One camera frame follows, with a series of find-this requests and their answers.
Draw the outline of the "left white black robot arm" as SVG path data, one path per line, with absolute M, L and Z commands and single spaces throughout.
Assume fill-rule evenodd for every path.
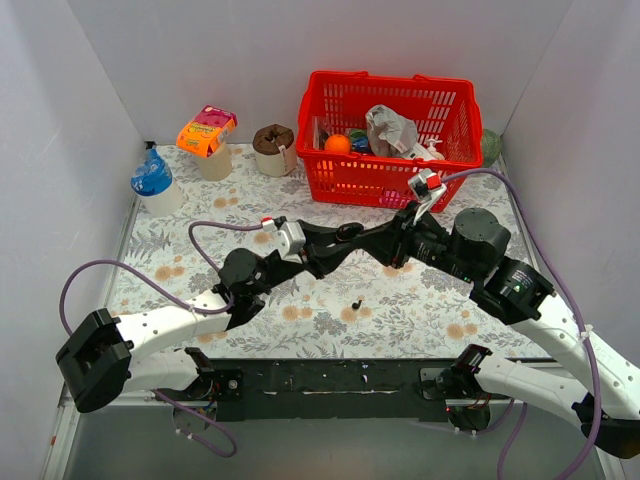
M 205 398 L 213 377 L 204 358 L 178 344 L 248 323 L 274 287 L 303 272 L 327 276 L 365 236 L 359 223 L 329 228 L 280 217 L 260 227 L 275 233 L 276 249 L 267 256 L 232 250 L 217 270 L 218 283 L 201 294 L 187 300 L 169 295 L 165 307 L 123 316 L 101 308 L 67 330 L 56 363 L 79 412 L 97 411 L 125 392 L 158 388 Z

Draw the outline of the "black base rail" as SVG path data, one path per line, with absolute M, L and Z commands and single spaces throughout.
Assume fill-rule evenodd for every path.
M 499 394 L 429 394 L 425 381 L 451 365 L 433 359 L 208 359 L 179 401 L 210 402 L 221 422 L 288 419 L 416 419 L 439 422 L 454 407 L 478 428 L 509 400 Z

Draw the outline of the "beige cup under snack box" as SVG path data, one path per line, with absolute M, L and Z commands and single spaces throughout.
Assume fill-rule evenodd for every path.
M 226 142 L 221 143 L 208 157 L 196 156 L 195 163 L 206 181 L 224 180 L 233 170 L 231 152 Z

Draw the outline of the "green ball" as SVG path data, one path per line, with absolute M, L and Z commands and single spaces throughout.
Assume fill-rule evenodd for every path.
M 482 167 L 491 168 L 499 160 L 502 154 L 502 136 L 498 133 L 484 129 L 481 138 Z

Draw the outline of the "brown topped paper cup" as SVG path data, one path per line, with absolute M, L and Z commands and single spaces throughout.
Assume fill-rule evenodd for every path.
M 292 129 L 279 124 L 259 129 L 253 138 L 258 170 L 270 177 L 283 177 L 297 165 L 295 137 Z

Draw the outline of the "blue wrapper on white cup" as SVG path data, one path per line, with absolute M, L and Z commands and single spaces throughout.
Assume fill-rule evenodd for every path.
M 130 184 L 133 191 L 143 197 L 155 196 L 167 190 L 173 175 L 166 161 L 155 148 L 146 151 L 144 162 L 135 170 Z

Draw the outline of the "orange pink snack box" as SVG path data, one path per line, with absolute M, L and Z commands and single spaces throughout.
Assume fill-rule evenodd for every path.
M 238 125 L 234 113 L 206 105 L 184 128 L 176 146 L 196 156 L 211 156 Z

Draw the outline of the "green blue packet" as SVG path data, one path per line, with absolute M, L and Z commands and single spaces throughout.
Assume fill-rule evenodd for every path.
M 367 131 L 363 129 L 352 128 L 347 135 L 351 151 L 356 153 L 368 154 L 371 152 Z

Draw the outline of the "glossy black gold-trimmed case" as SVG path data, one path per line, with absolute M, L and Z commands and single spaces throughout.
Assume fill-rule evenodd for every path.
M 358 222 L 350 222 L 341 225 L 335 233 L 335 238 L 339 242 L 351 241 L 364 230 L 364 226 Z

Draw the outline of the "white cup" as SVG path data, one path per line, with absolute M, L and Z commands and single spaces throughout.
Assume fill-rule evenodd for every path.
M 137 193 L 137 197 L 154 218 L 172 215 L 179 211 L 184 204 L 183 193 L 175 179 L 160 193 L 154 195 Z

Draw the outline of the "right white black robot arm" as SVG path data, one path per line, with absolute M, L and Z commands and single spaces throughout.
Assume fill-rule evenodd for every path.
M 559 295 L 529 264 L 506 256 L 511 234 L 492 213 L 467 208 L 446 230 L 411 204 L 390 222 L 342 227 L 337 237 L 385 266 L 415 259 L 471 284 L 469 298 L 478 308 L 532 340 L 569 374 L 545 374 L 470 345 L 429 381 L 433 392 L 519 399 L 579 427 L 589 447 L 621 459 L 638 455 L 638 367 L 587 329 L 568 295 Z

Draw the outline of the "orange fruit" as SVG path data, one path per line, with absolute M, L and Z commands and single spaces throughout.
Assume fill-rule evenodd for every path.
M 338 154 L 349 154 L 351 152 L 351 141 L 345 135 L 334 134 L 325 140 L 324 150 Z

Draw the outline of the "red plastic shopping basket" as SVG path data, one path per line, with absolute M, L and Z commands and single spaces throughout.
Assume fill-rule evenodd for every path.
M 421 170 L 445 177 L 480 167 L 482 134 L 468 80 L 315 71 L 296 149 L 314 200 L 402 208 Z

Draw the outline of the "white pump bottle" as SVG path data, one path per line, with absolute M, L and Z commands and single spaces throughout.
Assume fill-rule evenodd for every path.
M 427 146 L 416 143 L 410 150 L 403 153 L 401 157 L 409 160 L 422 159 L 424 161 L 445 159 L 445 156 L 437 149 L 437 145 L 441 143 L 441 140 L 429 138 L 426 142 Z

